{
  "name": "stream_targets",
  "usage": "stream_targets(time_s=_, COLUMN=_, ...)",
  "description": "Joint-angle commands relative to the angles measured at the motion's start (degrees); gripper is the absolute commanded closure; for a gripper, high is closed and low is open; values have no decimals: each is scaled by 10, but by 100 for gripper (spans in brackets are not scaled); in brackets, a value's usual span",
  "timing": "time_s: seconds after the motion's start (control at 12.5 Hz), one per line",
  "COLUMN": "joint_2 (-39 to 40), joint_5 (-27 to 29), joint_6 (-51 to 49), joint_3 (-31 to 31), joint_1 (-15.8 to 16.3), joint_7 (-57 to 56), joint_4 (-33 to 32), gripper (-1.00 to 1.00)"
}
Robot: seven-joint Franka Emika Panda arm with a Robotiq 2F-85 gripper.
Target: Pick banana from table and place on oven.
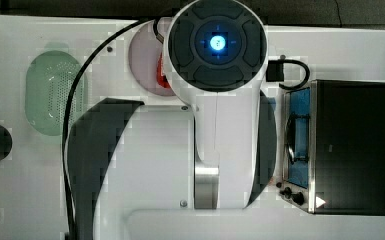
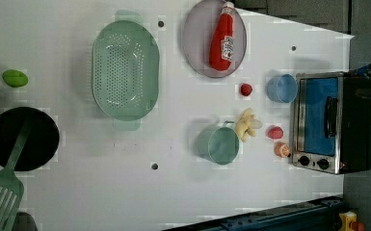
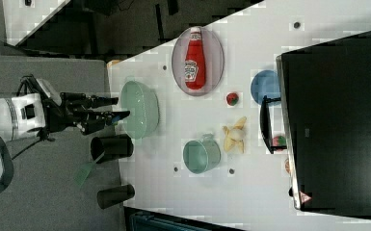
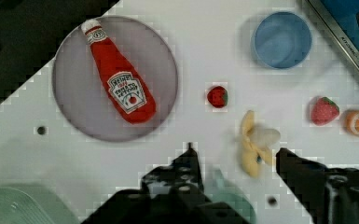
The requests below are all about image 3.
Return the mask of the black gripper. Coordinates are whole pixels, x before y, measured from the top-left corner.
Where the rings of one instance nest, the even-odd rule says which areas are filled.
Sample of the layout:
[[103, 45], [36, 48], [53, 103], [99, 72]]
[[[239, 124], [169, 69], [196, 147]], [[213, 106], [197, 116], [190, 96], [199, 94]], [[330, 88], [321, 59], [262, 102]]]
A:
[[101, 119], [106, 125], [113, 125], [130, 116], [129, 111], [100, 112], [94, 109], [104, 106], [117, 105], [117, 97], [87, 96], [85, 93], [61, 92], [57, 98], [45, 97], [43, 109], [46, 120], [44, 132], [58, 133], [68, 127], [76, 127], [86, 136], [97, 131], [97, 120]]

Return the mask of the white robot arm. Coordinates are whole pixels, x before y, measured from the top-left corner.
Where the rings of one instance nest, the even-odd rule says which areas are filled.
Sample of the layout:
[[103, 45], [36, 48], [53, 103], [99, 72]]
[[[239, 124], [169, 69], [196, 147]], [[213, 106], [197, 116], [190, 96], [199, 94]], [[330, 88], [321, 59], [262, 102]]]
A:
[[78, 100], [42, 97], [29, 93], [12, 98], [0, 98], [0, 193], [13, 181], [14, 157], [7, 144], [11, 141], [35, 138], [47, 141], [52, 133], [77, 127], [88, 135], [128, 117], [128, 111], [100, 112], [99, 107], [116, 104], [117, 98], [81, 95]]

